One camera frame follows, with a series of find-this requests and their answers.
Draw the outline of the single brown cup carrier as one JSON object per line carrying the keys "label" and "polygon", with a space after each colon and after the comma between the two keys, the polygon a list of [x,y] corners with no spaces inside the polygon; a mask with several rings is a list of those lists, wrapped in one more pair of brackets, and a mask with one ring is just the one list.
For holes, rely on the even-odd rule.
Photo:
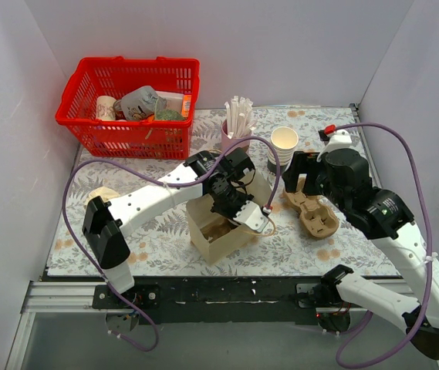
{"label": "single brown cup carrier", "polygon": [[229,220],[218,220],[217,222],[202,227],[201,233],[208,243],[212,243],[218,238],[225,236],[236,227],[237,225],[234,225]]}

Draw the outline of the cream paper bag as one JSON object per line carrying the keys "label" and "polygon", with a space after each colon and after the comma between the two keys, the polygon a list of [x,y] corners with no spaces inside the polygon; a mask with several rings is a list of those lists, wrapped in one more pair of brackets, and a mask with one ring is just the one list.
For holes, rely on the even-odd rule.
{"label": "cream paper bag", "polygon": [[249,155],[238,148],[222,159],[201,151],[185,161],[198,175],[217,166],[201,185],[201,197],[185,205],[191,243],[212,265],[268,229],[264,213],[272,194],[267,180],[255,169]]}

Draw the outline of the brown cardboard cup carrier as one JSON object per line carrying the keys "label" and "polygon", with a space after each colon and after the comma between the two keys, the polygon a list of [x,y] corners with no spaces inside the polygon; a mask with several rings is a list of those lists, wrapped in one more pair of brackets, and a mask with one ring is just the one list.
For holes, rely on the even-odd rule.
{"label": "brown cardboard cup carrier", "polygon": [[302,229],[309,237],[322,240],[331,237],[339,229],[339,219],[333,210],[326,206],[319,196],[309,196],[303,191],[305,177],[300,177],[296,192],[283,190],[288,205],[299,215]]}

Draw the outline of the pink straw holder cup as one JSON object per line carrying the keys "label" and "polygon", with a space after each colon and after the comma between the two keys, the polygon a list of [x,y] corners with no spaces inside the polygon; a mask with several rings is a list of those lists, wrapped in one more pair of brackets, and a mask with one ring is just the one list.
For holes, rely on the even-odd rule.
{"label": "pink straw holder cup", "polygon": [[252,132],[249,131],[246,135],[241,137],[229,137],[228,133],[226,132],[227,128],[227,120],[225,119],[221,125],[221,151],[224,153],[227,148],[232,146],[233,150],[235,150],[236,148],[241,148],[246,153],[248,153],[250,142],[248,140],[241,140],[243,140],[245,137],[250,137],[252,135]]}

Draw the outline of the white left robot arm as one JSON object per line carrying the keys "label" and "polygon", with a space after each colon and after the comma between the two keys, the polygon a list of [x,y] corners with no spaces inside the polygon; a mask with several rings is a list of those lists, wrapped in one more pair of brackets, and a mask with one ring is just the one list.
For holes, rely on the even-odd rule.
{"label": "white left robot arm", "polygon": [[110,299],[119,308],[130,307],[137,297],[128,259],[126,237],[165,211],[205,195],[211,196],[211,211],[233,221],[253,200],[241,180],[255,170],[248,154],[235,149],[222,159],[201,151],[170,173],[122,197],[89,201],[83,235],[89,243],[109,283]]}

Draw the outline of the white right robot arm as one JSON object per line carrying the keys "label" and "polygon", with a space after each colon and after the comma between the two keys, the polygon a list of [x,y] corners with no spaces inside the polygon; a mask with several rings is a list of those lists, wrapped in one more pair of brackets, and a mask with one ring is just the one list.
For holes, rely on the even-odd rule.
{"label": "white right robot arm", "polygon": [[352,149],[329,153],[294,153],[283,173],[285,190],[293,193],[304,176],[303,193],[324,196],[346,220],[381,250],[414,293],[412,298],[359,277],[342,264],[325,273],[305,296],[316,304],[344,301],[372,311],[404,333],[423,355],[439,360],[439,262],[426,252],[414,215],[390,190],[373,185],[369,164]]}

